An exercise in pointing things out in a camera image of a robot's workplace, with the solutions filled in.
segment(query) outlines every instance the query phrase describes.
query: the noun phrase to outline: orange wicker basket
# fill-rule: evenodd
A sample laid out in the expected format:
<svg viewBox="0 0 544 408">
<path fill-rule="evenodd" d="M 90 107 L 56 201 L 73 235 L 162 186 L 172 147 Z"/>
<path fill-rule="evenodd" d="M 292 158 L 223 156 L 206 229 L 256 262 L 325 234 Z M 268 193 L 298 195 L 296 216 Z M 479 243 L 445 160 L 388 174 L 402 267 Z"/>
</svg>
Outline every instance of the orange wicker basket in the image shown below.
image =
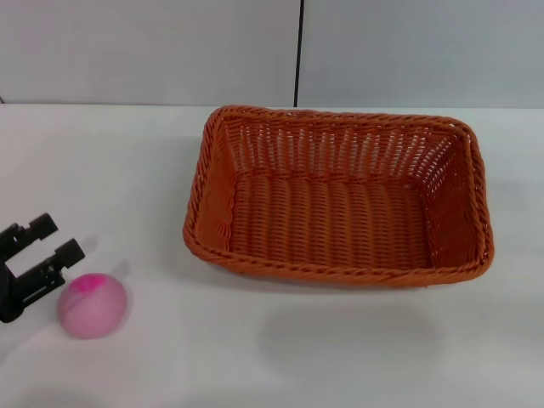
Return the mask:
<svg viewBox="0 0 544 408">
<path fill-rule="evenodd" d="M 467 281 L 494 253 L 466 124 L 249 106 L 206 124 L 184 240 L 239 274 L 351 285 Z"/>
</svg>

